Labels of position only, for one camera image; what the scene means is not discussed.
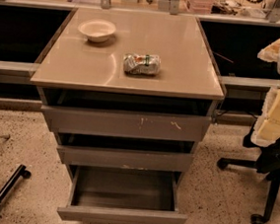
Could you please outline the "grey bottom drawer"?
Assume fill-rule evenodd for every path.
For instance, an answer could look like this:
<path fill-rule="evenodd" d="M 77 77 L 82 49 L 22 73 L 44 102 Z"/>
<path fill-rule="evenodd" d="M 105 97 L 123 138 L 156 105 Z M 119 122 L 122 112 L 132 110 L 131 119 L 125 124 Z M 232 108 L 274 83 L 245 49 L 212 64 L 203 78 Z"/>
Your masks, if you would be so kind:
<path fill-rule="evenodd" d="M 63 221 L 183 224 L 176 192 L 169 171 L 79 166 L 68 203 L 57 212 Z"/>

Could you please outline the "grey drawer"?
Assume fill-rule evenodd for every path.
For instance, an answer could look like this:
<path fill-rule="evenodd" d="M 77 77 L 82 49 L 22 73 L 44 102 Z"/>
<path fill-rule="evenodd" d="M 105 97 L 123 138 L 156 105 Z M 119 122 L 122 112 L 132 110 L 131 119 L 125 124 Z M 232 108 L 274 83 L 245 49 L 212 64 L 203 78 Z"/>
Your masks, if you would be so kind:
<path fill-rule="evenodd" d="M 51 131 L 128 138 L 199 141 L 211 102 L 162 96 L 46 89 L 43 114 Z"/>
<path fill-rule="evenodd" d="M 176 192 L 169 171 L 79 166 L 68 203 L 57 212 L 63 221 L 183 224 Z"/>
<path fill-rule="evenodd" d="M 186 172 L 193 142 L 60 133 L 57 151 L 65 165 Z"/>

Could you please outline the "grey drawer cabinet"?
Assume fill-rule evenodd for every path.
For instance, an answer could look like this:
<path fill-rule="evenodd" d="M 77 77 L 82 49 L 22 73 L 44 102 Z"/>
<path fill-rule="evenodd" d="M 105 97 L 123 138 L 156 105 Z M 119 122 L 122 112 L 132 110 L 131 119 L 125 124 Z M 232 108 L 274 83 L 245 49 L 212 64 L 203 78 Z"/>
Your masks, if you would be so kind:
<path fill-rule="evenodd" d="M 116 32 L 106 42 L 91 42 L 78 26 L 99 19 L 114 23 Z M 127 53 L 159 55 L 159 74 L 125 73 Z M 47 103 L 47 88 L 201 99 L 211 102 L 212 120 L 224 97 L 218 80 L 196 18 L 79 8 L 35 71 L 32 83 L 42 105 Z"/>

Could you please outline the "grey top drawer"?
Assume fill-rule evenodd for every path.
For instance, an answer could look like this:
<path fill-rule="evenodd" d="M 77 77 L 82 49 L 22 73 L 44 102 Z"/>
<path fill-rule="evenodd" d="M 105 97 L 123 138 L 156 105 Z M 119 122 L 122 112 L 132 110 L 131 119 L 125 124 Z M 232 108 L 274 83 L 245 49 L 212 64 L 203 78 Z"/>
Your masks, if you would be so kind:
<path fill-rule="evenodd" d="M 199 141 L 211 102 L 162 96 L 46 89 L 43 114 L 51 131 L 128 138 Z"/>

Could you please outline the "grey middle drawer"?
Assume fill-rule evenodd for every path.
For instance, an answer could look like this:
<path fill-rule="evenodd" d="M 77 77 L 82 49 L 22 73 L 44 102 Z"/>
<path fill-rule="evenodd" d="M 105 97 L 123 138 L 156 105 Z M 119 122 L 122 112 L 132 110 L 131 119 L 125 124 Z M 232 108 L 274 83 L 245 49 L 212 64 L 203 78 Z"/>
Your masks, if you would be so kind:
<path fill-rule="evenodd" d="M 193 142 L 60 133 L 57 151 L 65 165 L 186 172 Z"/>

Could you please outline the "crumpled chip bag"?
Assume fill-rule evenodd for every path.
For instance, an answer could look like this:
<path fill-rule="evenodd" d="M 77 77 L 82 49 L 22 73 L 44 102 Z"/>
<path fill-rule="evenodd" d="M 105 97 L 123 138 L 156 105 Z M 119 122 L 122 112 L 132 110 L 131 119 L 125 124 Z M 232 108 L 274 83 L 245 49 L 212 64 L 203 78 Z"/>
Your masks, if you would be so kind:
<path fill-rule="evenodd" d="M 161 58 L 153 54 L 127 53 L 123 56 L 123 71 L 131 75 L 157 76 L 161 67 Z"/>

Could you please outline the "white paper bowl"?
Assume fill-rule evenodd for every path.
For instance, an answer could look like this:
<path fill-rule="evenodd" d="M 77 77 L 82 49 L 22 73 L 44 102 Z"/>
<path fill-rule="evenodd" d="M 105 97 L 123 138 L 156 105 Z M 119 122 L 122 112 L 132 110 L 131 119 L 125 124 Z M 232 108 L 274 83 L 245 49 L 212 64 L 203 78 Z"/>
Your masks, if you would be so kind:
<path fill-rule="evenodd" d="M 91 42 L 106 42 L 116 32 L 116 27 L 110 21 L 92 19 L 80 24 L 78 30 Z"/>

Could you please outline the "pink plastic container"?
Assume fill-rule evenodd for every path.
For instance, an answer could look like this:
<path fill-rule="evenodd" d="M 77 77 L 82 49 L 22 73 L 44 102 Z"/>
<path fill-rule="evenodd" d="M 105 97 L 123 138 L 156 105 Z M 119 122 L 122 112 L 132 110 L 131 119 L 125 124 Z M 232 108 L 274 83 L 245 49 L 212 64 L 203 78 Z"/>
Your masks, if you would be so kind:
<path fill-rule="evenodd" d="M 196 14 L 210 14 L 214 0 L 186 0 L 187 10 Z"/>

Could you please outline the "black office chair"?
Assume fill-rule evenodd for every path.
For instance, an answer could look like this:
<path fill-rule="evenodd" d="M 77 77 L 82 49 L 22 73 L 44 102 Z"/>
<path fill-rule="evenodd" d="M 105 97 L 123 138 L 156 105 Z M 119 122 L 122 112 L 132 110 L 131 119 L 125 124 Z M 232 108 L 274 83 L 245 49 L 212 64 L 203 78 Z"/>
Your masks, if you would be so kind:
<path fill-rule="evenodd" d="M 228 165 L 234 165 L 256 169 L 258 173 L 266 174 L 265 179 L 270 181 L 271 185 L 269 186 L 269 193 L 267 195 L 264 214 L 251 214 L 250 223 L 265 224 L 269 221 L 280 187 L 280 137 L 276 143 L 265 148 L 261 148 L 261 154 L 255 161 L 222 158 L 218 160 L 216 165 L 220 170 L 225 170 Z"/>

